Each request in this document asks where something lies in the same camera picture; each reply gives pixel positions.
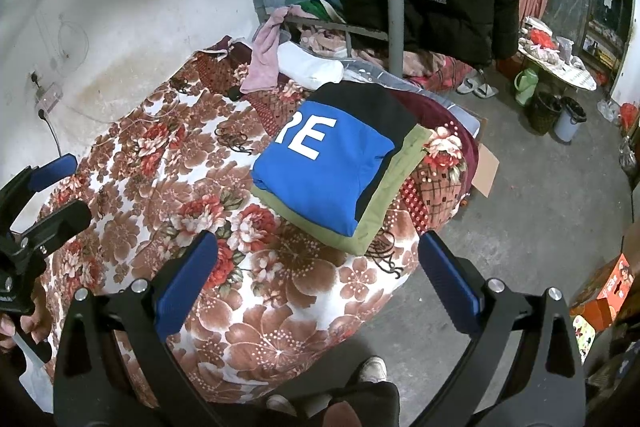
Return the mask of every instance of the electrical outlet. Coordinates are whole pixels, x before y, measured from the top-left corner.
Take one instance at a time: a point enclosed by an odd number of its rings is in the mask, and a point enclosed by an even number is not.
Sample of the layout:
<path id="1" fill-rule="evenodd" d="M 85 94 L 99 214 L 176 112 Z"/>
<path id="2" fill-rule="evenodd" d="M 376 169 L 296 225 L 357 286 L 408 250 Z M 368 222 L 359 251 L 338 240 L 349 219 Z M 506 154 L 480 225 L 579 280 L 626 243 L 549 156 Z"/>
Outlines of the electrical outlet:
<path id="1" fill-rule="evenodd" d="M 51 110 L 56 107 L 56 104 L 61 98 L 62 87 L 57 83 L 52 83 L 46 89 L 44 87 L 39 87 L 36 91 L 36 113 L 43 110 L 45 116 L 47 116 Z"/>

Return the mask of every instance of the black cord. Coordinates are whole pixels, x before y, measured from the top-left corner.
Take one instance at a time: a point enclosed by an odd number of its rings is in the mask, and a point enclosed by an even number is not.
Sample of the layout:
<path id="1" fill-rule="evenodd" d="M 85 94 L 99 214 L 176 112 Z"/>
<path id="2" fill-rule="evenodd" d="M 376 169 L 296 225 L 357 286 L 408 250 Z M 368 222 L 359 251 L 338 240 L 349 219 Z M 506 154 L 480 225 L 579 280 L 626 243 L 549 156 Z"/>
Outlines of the black cord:
<path id="1" fill-rule="evenodd" d="M 53 139 L 56 141 L 56 147 L 58 148 L 58 156 L 62 158 L 62 150 L 60 150 L 60 142 L 58 142 L 58 137 L 56 136 L 56 132 L 53 130 L 53 127 L 51 126 L 49 119 L 44 115 L 43 109 L 38 111 L 38 116 L 40 117 L 41 120 L 44 120 L 45 122 L 47 122 L 47 125 L 49 126 L 49 130 L 53 135 Z"/>

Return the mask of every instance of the pink towel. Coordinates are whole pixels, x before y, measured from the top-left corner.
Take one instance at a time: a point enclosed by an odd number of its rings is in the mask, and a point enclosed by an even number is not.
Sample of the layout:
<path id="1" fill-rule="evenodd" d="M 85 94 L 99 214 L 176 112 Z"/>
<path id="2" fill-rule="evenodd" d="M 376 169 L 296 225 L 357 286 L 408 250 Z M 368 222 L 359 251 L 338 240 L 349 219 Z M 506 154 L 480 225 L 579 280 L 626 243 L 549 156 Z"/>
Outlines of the pink towel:
<path id="1" fill-rule="evenodd" d="M 276 8 L 255 36 L 249 74 L 242 81 L 241 92 L 268 90 L 278 85 L 280 25 L 289 13 L 297 17 L 317 19 L 317 17 L 305 12 L 298 4 Z"/>

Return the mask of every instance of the gray bucket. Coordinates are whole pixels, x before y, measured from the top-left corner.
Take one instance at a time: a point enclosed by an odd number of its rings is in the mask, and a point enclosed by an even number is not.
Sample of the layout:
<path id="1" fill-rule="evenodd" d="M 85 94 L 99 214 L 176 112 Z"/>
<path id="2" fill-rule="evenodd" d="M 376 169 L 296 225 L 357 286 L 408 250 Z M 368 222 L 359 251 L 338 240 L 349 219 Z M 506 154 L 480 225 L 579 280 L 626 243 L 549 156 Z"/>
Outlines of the gray bucket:
<path id="1" fill-rule="evenodd" d="M 554 132 L 563 142 L 569 143 L 574 139 L 578 128 L 587 121 L 587 115 L 580 104 L 569 96 L 563 96 L 560 103 L 562 113 L 556 122 Z"/>

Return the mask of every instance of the hand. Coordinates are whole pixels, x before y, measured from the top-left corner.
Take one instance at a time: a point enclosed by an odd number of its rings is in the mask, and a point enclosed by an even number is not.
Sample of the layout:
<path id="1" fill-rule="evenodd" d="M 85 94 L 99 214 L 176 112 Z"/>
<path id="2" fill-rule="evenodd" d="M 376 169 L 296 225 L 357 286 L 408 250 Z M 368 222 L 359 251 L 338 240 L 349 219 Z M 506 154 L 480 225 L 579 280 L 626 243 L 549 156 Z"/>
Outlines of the hand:
<path id="1" fill-rule="evenodd" d="M 29 317 L 20 317 L 20 326 L 25 333 L 31 333 L 33 340 L 37 344 L 49 336 L 53 322 L 51 314 L 47 310 L 47 295 L 42 284 L 40 284 L 40 279 L 36 279 L 31 299 L 36 305 L 36 311 Z M 7 351 L 15 347 L 15 343 L 11 338 L 14 334 L 14 322 L 7 315 L 0 314 L 0 350 Z"/>

